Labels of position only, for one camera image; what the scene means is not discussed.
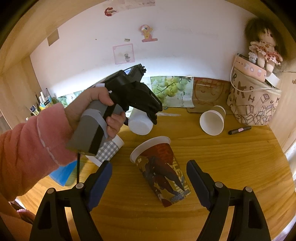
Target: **white plastic cup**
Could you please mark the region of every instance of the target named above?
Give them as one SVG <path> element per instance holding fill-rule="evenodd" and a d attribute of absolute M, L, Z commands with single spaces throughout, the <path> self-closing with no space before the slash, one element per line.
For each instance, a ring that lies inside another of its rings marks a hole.
<path fill-rule="evenodd" d="M 128 119 L 128 127 L 133 133 L 144 136 L 150 133 L 153 123 L 144 111 L 134 108 Z"/>
<path fill-rule="evenodd" d="M 205 133 L 211 136 L 217 136 L 224 129 L 225 115 L 224 108 L 216 105 L 200 116 L 200 127 Z"/>

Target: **printed paper cup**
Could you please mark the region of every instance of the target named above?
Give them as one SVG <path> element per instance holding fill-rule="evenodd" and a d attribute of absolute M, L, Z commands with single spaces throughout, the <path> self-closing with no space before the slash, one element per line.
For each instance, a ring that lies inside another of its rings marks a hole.
<path fill-rule="evenodd" d="M 170 147 L 168 137 L 155 137 L 139 145 L 130 156 L 164 207 L 187 197 L 191 191 Z"/>

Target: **white paper cup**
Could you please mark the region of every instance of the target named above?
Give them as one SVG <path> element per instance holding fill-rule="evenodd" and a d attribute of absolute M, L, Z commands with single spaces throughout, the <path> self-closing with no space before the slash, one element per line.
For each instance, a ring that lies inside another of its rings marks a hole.
<path fill-rule="evenodd" d="M 133 133 L 144 136 L 150 133 L 153 123 L 145 112 L 134 108 L 128 119 L 128 127 Z"/>
<path fill-rule="evenodd" d="M 211 110 L 200 116 L 200 127 L 211 136 L 219 135 L 224 129 L 226 112 L 220 105 L 214 106 Z"/>
<path fill-rule="evenodd" d="M 116 135 L 112 141 L 106 142 L 99 149 L 96 156 L 86 156 L 91 162 L 95 163 L 98 167 L 106 161 L 110 161 L 111 158 L 119 151 L 124 145 L 123 140 Z"/>

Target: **cardboard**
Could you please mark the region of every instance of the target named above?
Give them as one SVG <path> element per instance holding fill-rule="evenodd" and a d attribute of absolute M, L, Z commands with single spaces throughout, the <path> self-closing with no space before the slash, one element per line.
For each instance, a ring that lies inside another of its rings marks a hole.
<path fill-rule="evenodd" d="M 187 111 L 189 113 L 203 113 L 211 110 L 215 105 L 220 105 L 225 109 L 227 115 L 233 115 L 227 105 L 230 86 L 229 81 L 194 77 L 192 95 L 194 108 L 187 108 Z"/>

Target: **doll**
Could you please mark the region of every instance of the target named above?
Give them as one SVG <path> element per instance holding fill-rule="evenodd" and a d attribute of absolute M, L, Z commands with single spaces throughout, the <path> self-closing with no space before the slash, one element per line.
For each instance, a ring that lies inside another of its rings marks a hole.
<path fill-rule="evenodd" d="M 259 67 L 272 73 L 275 65 L 280 65 L 286 54 L 283 39 L 276 28 L 268 21 L 260 18 L 249 20 L 245 35 L 251 43 L 249 60 L 254 63 L 257 59 Z"/>

